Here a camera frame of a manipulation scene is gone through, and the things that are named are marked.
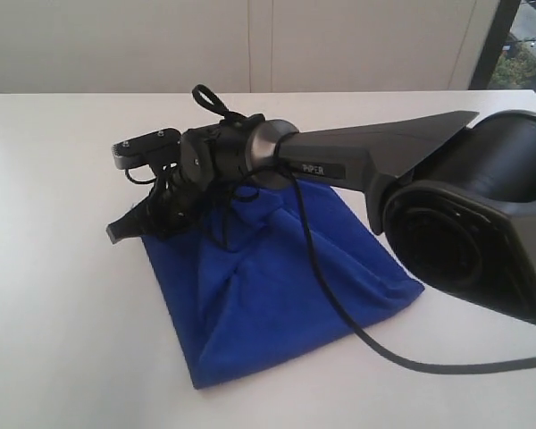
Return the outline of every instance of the white table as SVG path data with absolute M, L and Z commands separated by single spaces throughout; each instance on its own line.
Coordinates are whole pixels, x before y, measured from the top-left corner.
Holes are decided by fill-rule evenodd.
M 456 109 L 536 111 L 532 92 L 510 91 L 224 99 L 301 130 Z M 216 119 L 189 95 L 0 96 L 0 428 L 536 427 L 536 370 L 417 374 L 353 335 L 193 390 L 140 240 L 112 246 L 105 236 L 148 191 L 115 170 L 110 146 Z M 340 194 L 365 219 L 363 196 Z M 426 362 L 536 355 L 536 327 L 432 289 L 368 332 Z

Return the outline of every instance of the blue microfiber towel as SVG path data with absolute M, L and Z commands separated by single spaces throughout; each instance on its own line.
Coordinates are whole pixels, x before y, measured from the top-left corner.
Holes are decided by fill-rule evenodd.
M 362 326 L 423 291 L 329 187 L 301 183 L 326 280 Z M 230 251 L 198 229 L 144 237 L 195 388 L 276 366 L 349 333 L 312 273 L 290 187 L 233 202 Z M 207 221 L 221 237 L 222 213 Z

